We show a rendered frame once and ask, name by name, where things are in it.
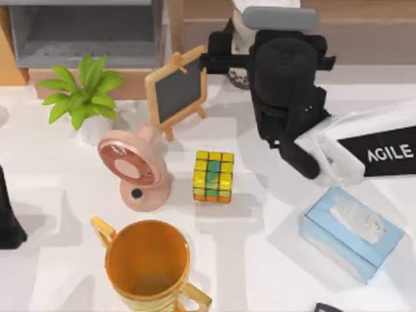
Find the white speckled bottle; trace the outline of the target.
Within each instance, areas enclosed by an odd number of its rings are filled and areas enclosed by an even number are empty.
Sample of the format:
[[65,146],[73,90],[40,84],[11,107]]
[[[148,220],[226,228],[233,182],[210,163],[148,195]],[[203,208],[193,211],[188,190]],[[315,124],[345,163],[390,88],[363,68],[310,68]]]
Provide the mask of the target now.
[[[301,0],[232,0],[232,3],[233,15],[231,21],[233,24],[233,40],[231,43],[231,52],[234,55],[247,55],[250,46],[255,40],[256,31],[247,28],[242,20],[242,13],[246,8],[251,6],[301,7]],[[241,90],[248,90],[250,88],[248,73],[244,68],[230,68],[227,77],[233,86]]]

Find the wooden drawer front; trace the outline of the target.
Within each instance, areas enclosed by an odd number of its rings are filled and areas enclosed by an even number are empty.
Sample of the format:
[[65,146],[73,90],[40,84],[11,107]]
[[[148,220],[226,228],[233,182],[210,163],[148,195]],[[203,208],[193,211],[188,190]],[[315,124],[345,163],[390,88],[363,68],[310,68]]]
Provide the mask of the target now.
[[[199,23],[185,27],[185,51],[203,45],[208,51],[209,35],[215,31],[233,33],[231,18],[217,29],[201,31]],[[299,31],[311,34],[310,31]],[[379,25],[328,25],[324,32],[314,33],[325,37],[327,56],[336,56],[336,62],[360,64],[416,64],[416,23],[406,27],[392,24]]]

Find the wooden framed blackboard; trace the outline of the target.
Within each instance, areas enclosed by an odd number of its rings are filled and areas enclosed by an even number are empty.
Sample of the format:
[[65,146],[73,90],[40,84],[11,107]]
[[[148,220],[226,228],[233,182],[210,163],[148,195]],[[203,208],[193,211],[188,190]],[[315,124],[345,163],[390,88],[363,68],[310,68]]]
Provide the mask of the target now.
[[200,57],[206,52],[204,45],[184,54],[175,52],[170,62],[145,78],[151,123],[168,141],[174,139],[172,127],[188,115],[206,117],[202,104],[207,100],[207,70],[200,68]]

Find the wooden cupboard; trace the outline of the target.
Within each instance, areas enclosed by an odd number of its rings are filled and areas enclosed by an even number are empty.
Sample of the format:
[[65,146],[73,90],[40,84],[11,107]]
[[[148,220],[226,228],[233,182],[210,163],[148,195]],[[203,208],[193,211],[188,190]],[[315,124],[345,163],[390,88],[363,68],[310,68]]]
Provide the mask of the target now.
[[144,97],[164,57],[164,3],[183,3],[185,24],[222,23],[232,0],[0,0],[0,86],[46,81],[38,97]]

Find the colourful puzzle cube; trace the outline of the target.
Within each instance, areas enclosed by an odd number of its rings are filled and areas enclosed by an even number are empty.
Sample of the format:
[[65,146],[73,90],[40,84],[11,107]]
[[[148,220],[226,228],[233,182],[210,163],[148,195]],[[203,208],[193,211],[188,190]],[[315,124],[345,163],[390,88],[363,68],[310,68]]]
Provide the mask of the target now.
[[234,154],[197,151],[192,176],[192,194],[197,202],[231,202]]

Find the grey cabinet with dark inside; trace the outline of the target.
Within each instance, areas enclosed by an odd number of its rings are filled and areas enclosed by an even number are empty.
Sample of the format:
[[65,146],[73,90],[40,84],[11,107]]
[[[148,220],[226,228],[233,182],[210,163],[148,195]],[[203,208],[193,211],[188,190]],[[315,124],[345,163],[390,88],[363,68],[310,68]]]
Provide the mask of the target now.
[[109,68],[154,68],[163,0],[0,0],[10,14],[16,63],[76,68],[86,55]]

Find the green plant in white pot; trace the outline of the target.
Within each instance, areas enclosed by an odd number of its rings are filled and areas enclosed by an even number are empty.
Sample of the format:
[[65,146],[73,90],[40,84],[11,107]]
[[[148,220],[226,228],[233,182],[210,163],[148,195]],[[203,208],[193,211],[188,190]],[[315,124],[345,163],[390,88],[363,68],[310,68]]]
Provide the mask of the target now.
[[90,145],[96,145],[112,129],[117,105],[109,93],[125,83],[120,72],[105,68],[106,62],[106,55],[96,59],[85,55],[78,63],[77,76],[54,65],[54,78],[36,84],[53,91],[42,102],[51,107],[48,122],[67,118],[79,140]]

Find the pink table fan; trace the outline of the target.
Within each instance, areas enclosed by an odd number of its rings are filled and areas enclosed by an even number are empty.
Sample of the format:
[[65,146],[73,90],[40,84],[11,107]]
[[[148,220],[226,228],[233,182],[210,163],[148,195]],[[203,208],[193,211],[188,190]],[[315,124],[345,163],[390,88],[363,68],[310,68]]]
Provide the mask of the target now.
[[120,181],[123,202],[134,211],[162,207],[171,192],[171,179],[160,151],[162,133],[151,124],[136,132],[107,131],[97,150],[103,164]]

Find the light blue tissue box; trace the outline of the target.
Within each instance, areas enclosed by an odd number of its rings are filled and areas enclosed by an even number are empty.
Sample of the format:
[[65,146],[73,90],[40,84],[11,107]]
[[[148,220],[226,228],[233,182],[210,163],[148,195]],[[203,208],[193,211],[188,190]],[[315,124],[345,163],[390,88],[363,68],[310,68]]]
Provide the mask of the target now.
[[404,237],[402,229],[337,187],[303,215],[299,234],[364,284]]

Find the golden trophy cup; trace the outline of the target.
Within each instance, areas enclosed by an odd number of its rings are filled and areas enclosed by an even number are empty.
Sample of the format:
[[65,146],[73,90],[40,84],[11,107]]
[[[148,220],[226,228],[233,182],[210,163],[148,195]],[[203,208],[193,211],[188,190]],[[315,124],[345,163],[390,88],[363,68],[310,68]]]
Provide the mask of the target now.
[[90,223],[109,282],[132,312],[209,312],[211,298],[189,282],[190,248],[176,227],[142,220],[116,231],[97,216]]

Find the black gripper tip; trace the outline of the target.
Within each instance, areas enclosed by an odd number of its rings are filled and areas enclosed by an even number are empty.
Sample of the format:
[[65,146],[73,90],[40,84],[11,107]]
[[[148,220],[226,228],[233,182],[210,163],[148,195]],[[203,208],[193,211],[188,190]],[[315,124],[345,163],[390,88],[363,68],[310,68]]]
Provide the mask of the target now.
[[12,210],[3,167],[0,165],[0,250],[15,250],[27,241],[27,237]]

